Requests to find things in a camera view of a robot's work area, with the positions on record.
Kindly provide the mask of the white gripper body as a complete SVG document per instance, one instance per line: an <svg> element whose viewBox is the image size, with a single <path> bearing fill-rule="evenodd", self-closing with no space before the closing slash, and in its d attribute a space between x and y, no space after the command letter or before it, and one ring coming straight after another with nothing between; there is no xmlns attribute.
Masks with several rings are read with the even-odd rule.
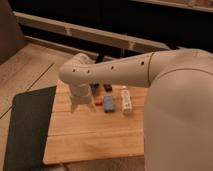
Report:
<svg viewBox="0 0 213 171"><path fill-rule="evenodd" d="M92 91L88 84L70 85L69 90L72 113L79 105L86 105L91 111L95 110Z"/></svg>

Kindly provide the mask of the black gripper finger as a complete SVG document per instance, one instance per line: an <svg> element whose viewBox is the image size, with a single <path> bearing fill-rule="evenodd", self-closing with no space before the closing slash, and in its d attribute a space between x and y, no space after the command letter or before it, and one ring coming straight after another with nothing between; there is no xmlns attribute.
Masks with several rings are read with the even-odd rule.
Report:
<svg viewBox="0 0 213 171"><path fill-rule="evenodd" d="M103 86L104 86L104 89L105 89L106 92L111 92L112 91L112 86L111 85L104 84Z"/></svg>
<svg viewBox="0 0 213 171"><path fill-rule="evenodd" d="M90 87L91 87L92 92L96 92L96 90L99 87L99 84L91 84Z"/></svg>

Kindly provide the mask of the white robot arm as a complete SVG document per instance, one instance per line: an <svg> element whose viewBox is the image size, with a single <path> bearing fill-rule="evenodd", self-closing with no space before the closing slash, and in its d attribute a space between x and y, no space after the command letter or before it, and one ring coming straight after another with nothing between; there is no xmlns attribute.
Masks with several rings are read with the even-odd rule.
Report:
<svg viewBox="0 0 213 171"><path fill-rule="evenodd" d="M91 83L146 87L145 171L213 171L213 53L157 51L94 64L78 53L59 70L73 107Z"/></svg>

